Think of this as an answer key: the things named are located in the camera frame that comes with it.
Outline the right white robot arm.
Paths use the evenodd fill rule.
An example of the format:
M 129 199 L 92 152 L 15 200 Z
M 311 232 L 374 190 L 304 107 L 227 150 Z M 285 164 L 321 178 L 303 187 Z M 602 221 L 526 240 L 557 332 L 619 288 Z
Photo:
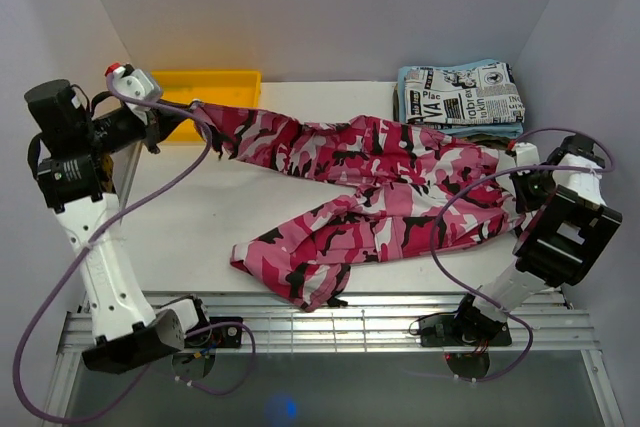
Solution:
M 581 282 L 622 223 L 601 196 L 602 158 L 559 147 L 543 165 L 510 175 L 516 211 L 533 217 L 514 247 L 514 262 L 459 305 L 451 329 L 464 344 L 492 341 L 506 329 L 507 315 L 538 292 Z

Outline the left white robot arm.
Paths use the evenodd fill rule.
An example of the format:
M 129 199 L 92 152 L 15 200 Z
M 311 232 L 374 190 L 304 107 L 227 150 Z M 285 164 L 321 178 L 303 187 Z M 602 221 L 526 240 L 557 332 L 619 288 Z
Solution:
M 212 323 L 200 301 L 187 295 L 154 309 L 139 287 L 120 225 L 103 225 L 120 210 L 112 154 L 137 142 L 157 153 L 183 117 L 164 108 L 135 114 L 122 105 L 95 118 L 66 79 L 37 85 L 24 99 L 41 129 L 29 145 L 28 165 L 47 207 L 83 257 L 79 270 L 94 339 L 82 354 L 85 366 L 120 374 L 175 355 L 185 342 L 205 344 Z

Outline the pink camouflage trousers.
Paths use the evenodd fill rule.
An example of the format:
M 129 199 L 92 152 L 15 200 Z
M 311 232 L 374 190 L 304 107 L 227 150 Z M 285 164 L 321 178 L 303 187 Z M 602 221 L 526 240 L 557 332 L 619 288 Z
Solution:
M 519 228 L 497 150 L 360 115 L 339 124 L 206 104 L 213 149 L 349 193 L 237 244 L 231 265 L 303 311 L 339 304 L 355 264 L 470 248 Z

